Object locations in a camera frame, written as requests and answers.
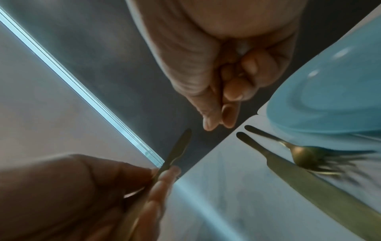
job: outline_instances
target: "gold fork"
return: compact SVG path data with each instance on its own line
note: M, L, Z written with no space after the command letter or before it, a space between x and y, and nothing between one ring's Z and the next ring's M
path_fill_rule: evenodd
M359 154L369 154L374 153L375 151L337 151L337 150L331 150L327 148L322 147L302 147L297 146L294 144L291 144L285 140L282 140L276 136L273 136L267 132L264 132L258 128L255 128L251 125L246 125L245 129L251 133L275 140L285 147L287 147L291 151L292 159L294 160L294 163L304 168L305 170L317 174L324 174L324 175L340 175L343 173L343 171L339 169L328 169L328 168L322 168L321 166L330 166L329 163L324 161L325 157L328 156L350 156L350 155L359 155Z

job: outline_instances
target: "gray background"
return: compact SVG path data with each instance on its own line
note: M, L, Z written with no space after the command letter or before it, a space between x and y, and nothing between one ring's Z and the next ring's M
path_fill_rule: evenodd
M300 66L343 36L380 0L311 0L293 61L276 84L244 103L237 125L254 115ZM194 137L179 161L188 170L231 130L202 128L198 112L172 87L123 0L2 0L4 8L129 128L165 158L186 128Z

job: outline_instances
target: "knife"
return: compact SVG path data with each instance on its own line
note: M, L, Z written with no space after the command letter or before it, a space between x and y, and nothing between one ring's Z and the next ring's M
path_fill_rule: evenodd
M178 160L184 154L191 140L191 137L192 130L185 130L174 145L174 147L172 148L171 152L168 155L168 158L165 160L161 168L153 177L151 184L145 187L143 190L139 191L138 193L134 194L132 197L128 197L129 199L133 198L134 201L127 209L122 221L117 226L114 232L113 241L129 241L131 239L132 234L138 223L140 213L148 200L151 188L158 181L160 174L168 170L170 166L174 163L174 161Z
M358 199L268 151L243 132L238 139L267 159L267 166L295 191L364 240L381 240L381 215Z

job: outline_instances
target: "plate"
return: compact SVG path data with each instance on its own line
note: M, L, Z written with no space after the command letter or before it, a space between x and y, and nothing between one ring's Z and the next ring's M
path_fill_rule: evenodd
M274 93L267 116L308 133L381 130L381 17L314 57Z

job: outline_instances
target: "skin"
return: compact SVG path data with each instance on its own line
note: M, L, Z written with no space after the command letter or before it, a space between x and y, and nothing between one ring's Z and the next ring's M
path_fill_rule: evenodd
M85 155L56 156L0 172L1 241L106 241L128 209L125 194L150 183L157 170ZM133 241L153 241L165 200L180 174L160 175Z
M207 131L232 128L240 104L290 63L307 0L127 0L174 89Z

